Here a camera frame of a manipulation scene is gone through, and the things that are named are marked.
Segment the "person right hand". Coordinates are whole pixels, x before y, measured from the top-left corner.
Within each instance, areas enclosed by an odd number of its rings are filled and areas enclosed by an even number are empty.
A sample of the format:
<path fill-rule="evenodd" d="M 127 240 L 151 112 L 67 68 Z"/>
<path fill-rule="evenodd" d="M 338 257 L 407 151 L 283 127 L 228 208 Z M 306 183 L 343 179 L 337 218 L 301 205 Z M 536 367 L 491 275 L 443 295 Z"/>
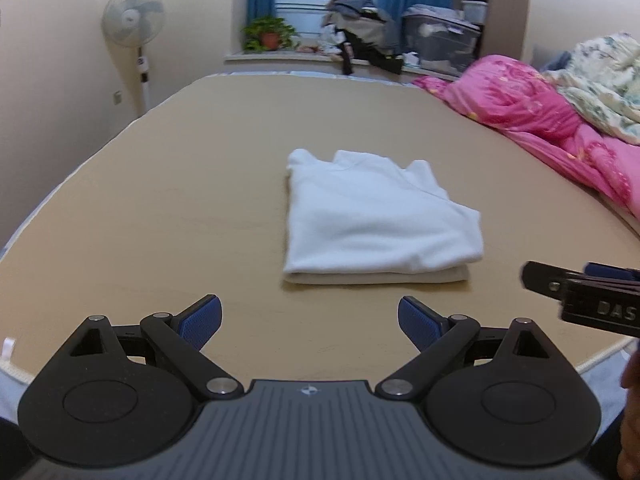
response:
<path fill-rule="evenodd" d="M 636 350 L 629 359 L 620 385 L 626 390 L 626 405 L 620 424 L 617 471 L 621 479 L 634 480 L 640 472 L 640 354 Z"/>

